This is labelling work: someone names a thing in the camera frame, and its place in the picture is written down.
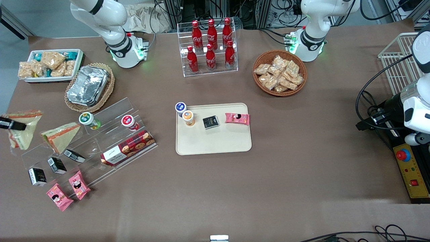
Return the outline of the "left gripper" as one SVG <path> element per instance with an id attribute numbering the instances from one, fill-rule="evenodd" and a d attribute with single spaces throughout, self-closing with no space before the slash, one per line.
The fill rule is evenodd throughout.
<path id="1" fill-rule="evenodd" d="M 383 104 L 383 109 L 378 109 L 370 119 L 365 119 L 356 124 L 359 131 L 374 130 L 376 124 L 383 124 L 389 120 L 394 122 L 404 122 L 403 103 L 400 94 L 393 95 Z"/>

